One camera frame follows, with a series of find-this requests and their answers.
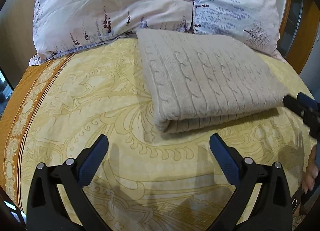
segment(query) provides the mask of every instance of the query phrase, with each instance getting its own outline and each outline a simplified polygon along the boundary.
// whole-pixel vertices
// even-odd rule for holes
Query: blue gripper pad
[[[108,151],[108,148],[108,138],[105,135],[100,135],[92,145],[91,152],[87,156],[86,160],[79,168],[78,184],[81,187],[88,186],[91,183],[99,165]]]
[[[320,169],[320,141],[317,142],[316,165]]]
[[[308,97],[304,93],[300,92],[297,96],[299,102],[303,103],[304,105],[311,107],[313,110],[318,111],[318,103],[313,100],[312,98]]]
[[[210,137],[209,144],[210,150],[218,161],[228,182],[238,188],[241,184],[241,172],[240,168],[228,152],[228,146],[218,134],[213,134]]]

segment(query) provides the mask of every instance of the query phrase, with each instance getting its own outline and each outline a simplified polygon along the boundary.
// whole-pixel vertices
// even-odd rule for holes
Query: folded blanket
[[[160,131],[235,120],[282,105],[288,93],[253,50],[231,37],[151,29],[137,37]]]

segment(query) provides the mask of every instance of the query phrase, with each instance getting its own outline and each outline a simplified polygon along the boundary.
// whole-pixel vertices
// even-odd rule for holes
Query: pillowcase
[[[30,64],[91,48],[139,28],[190,29],[193,0],[35,0]]]
[[[276,0],[196,0],[195,34],[223,34],[276,55],[280,18]]]

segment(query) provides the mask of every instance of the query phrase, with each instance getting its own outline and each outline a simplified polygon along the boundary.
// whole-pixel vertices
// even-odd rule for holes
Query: white pillow
[[[195,34],[224,34],[276,55],[280,19],[276,0],[197,0]]]
[[[138,28],[190,29],[193,0],[35,0],[33,64],[91,48]]]

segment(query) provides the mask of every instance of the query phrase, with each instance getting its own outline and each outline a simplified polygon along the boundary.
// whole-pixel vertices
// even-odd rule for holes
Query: wooden panel
[[[303,0],[302,16],[286,60],[300,74],[316,39],[320,11],[313,0]]]
[[[279,39],[278,43],[281,42],[282,36],[284,34],[285,26],[287,25],[290,7],[291,7],[291,0],[286,0],[284,14],[283,14],[283,18],[282,18],[281,25],[280,25],[280,39]]]

